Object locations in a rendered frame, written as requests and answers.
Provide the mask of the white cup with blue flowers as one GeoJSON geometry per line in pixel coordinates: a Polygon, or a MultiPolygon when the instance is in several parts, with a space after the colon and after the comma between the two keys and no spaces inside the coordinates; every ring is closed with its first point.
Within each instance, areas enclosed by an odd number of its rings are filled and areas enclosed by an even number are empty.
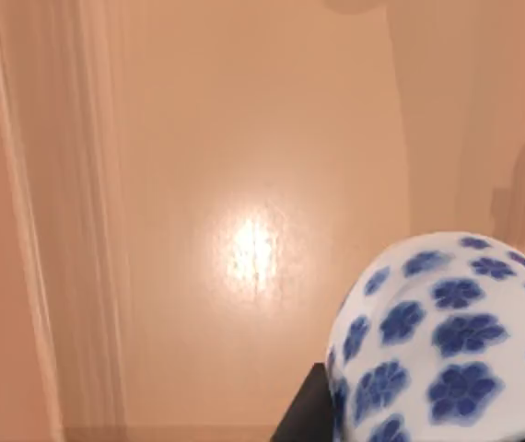
{"type": "Polygon", "coordinates": [[[332,325],[332,442],[525,442],[525,255],[466,232],[389,246],[332,325]]]}

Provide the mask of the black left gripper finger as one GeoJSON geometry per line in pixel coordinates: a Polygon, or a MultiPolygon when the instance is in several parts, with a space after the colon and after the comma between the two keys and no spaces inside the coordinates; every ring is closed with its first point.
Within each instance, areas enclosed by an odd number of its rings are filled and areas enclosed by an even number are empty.
{"type": "Polygon", "coordinates": [[[323,363],[314,363],[270,442],[333,442],[333,403],[323,363]]]}

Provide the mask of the shallow salmon-coloured box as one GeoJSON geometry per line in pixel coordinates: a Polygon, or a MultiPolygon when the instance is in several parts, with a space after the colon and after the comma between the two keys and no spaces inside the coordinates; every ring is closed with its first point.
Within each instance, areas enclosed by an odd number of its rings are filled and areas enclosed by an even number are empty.
{"type": "Polygon", "coordinates": [[[438,230],[525,252],[525,0],[0,0],[0,442],[266,441],[438,230]]]}

